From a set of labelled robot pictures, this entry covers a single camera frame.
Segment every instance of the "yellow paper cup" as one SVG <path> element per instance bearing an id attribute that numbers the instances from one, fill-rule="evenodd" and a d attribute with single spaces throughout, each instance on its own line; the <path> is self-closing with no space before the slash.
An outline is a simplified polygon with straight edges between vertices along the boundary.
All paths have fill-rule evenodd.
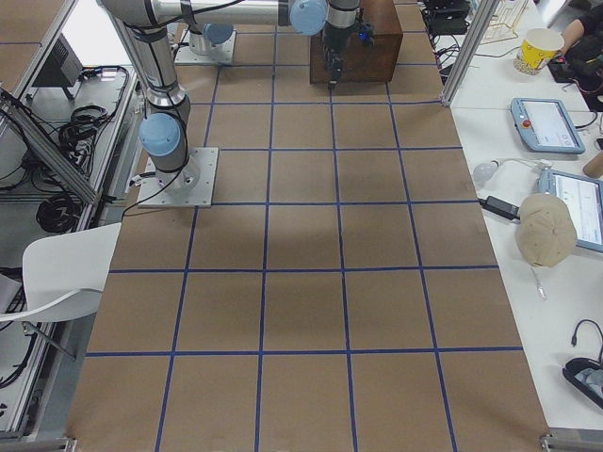
<path id="1" fill-rule="evenodd" d="M 562 35 L 547 28 L 534 28 L 526 33 L 513 65 L 522 73 L 537 74 L 562 47 Z"/>

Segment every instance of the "baseball cap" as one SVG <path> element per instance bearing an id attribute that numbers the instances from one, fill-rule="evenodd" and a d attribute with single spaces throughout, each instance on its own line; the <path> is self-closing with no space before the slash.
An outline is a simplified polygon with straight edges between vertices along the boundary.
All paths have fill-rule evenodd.
<path id="1" fill-rule="evenodd" d="M 554 195 L 538 193 L 519 207 L 517 247 L 533 266 L 555 266 L 576 247 L 578 236 L 567 205 Z"/>

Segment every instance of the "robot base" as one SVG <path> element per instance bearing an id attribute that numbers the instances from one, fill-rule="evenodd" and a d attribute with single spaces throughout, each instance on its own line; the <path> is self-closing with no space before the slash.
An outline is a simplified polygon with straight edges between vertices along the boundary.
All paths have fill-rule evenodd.
<path id="1" fill-rule="evenodd" d="M 140 207 L 211 207 L 214 195 L 214 182 L 216 180 L 216 168 L 218 167 L 218 148 L 190 148 L 190 158 L 194 159 L 201 174 L 197 184 L 187 190 L 170 192 L 168 187 L 150 200 L 142 202 Z M 149 158 L 145 171 L 155 171 L 155 165 Z M 142 180 L 139 192 L 139 201 L 152 196 L 159 191 L 161 186 L 155 177 Z"/>
<path id="2" fill-rule="evenodd" d="M 233 64 L 233 55 L 235 54 L 235 39 L 236 31 L 228 41 L 210 50 L 207 55 L 197 55 L 190 50 L 190 47 L 182 47 L 178 50 L 174 62 L 176 64 L 198 66 L 213 66 L 216 64 L 230 66 Z M 184 42 L 188 42 L 188 37 L 185 37 Z"/>

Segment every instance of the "white chair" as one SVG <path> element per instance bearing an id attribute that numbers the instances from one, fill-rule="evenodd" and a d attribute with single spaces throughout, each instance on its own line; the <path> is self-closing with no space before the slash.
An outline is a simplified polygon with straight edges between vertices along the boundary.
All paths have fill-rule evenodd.
<path id="1" fill-rule="evenodd" d="M 58 350 L 75 356 L 33 323 L 74 320 L 96 313 L 120 233 L 121 223 L 36 240 L 24 251 L 26 306 L 0 314 L 0 322 L 19 320 Z"/>

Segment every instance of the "brown cardboard floor covering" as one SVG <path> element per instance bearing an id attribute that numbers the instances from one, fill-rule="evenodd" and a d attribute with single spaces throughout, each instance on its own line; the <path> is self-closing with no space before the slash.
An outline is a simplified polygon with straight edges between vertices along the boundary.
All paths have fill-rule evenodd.
<path id="1" fill-rule="evenodd" d="M 67 434 L 81 452 L 536 452 L 546 423 L 416 5 L 394 80 L 330 97 L 307 39 L 180 68 L 214 206 L 127 218 Z"/>

